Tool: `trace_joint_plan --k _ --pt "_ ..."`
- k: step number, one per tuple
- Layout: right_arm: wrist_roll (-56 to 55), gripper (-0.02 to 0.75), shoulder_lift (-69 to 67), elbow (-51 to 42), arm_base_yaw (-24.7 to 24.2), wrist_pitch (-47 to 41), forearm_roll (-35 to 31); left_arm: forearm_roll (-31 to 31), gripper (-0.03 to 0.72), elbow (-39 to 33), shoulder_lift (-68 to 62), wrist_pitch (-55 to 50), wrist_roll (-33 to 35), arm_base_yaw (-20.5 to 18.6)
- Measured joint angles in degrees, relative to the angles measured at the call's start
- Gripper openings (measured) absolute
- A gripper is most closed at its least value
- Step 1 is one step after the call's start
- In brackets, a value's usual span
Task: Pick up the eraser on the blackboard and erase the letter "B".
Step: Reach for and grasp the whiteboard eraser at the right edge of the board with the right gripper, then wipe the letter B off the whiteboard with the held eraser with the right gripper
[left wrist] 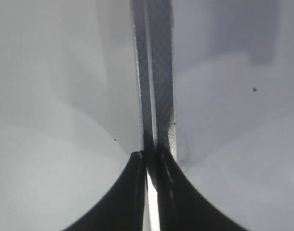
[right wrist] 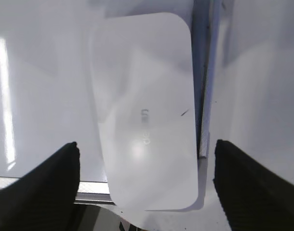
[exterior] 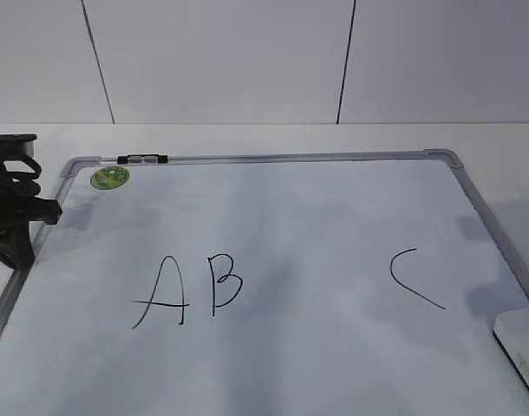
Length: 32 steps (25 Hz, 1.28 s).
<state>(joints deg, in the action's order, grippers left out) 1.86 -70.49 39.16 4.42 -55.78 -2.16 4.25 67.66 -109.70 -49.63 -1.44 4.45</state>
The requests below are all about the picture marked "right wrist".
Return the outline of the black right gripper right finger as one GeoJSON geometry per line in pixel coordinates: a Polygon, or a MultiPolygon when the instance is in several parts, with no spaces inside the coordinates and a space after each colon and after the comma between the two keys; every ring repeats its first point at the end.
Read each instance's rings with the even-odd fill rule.
{"type": "Polygon", "coordinates": [[[214,187],[233,231],[294,231],[294,185],[229,141],[215,148],[214,187]]]}

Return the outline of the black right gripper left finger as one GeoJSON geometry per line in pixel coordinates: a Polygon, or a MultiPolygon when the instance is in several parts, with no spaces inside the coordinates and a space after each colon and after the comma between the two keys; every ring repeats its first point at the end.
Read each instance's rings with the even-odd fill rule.
{"type": "Polygon", "coordinates": [[[67,143],[0,190],[0,231],[65,231],[80,182],[80,151],[67,143]]]}

